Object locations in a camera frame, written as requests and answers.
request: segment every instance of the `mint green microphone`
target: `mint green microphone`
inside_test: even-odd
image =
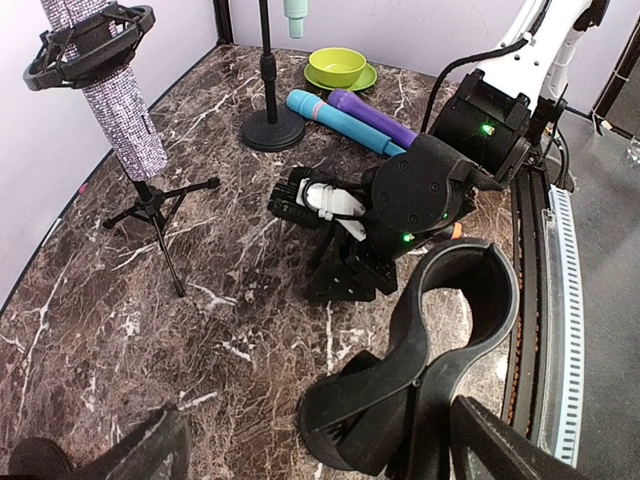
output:
[[[289,19],[289,36],[302,38],[304,17],[309,15],[309,0],[284,0],[284,15]]]

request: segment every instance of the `green led light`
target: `green led light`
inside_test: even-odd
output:
[[[491,135],[493,135],[493,134],[495,133],[496,128],[495,128],[495,127],[492,127],[492,126],[491,126],[491,125],[489,125],[488,123],[485,123],[485,124],[482,126],[482,131],[485,133],[485,135],[489,135],[489,136],[491,136]]]

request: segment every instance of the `perforated metal strip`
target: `perforated metal strip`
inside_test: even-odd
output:
[[[566,191],[555,186],[551,187],[549,195],[558,222],[565,318],[562,400],[555,457],[575,467],[578,462],[584,388],[582,279],[571,200]]]

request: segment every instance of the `white wall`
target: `white wall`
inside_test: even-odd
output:
[[[132,65],[150,104],[215,46],[218,35],[211,0],[143,3],[157,20]],[[40,33],[49,28],[39,1],[0,1],[0,307],[110,148],[80,92],[31,92],[22,81]]]
[[[371,61],[437,75],[457,58],[494,48],[524,0],[310,0],[305,37],[288,36],[282,0],[269,0],[275,47],[313,51],[345,46]],[[231,0],[234,40],[260,44],[258,0]],[[633,25],[638,0],[614,0],[603,25],[580,43],[567,98],[589,111],[602,91]],[[451,75],[461,80],[465,68]]]

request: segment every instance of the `white cable connector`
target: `white cable connector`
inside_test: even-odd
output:
[[[300,182],[296,203],[303,207],[313,209],[319,218],[328,222],[332,221],[335,215],[348,217],[361,217],[365,214],[365,208],[353,195],[346,190],[334,188],[326,183],[314,183],[307,191],[306,202],[302,198],[308,178]],[[357,220],[337,219],[356,240],[359,242],[367,238],[367,233],[362,223]]]

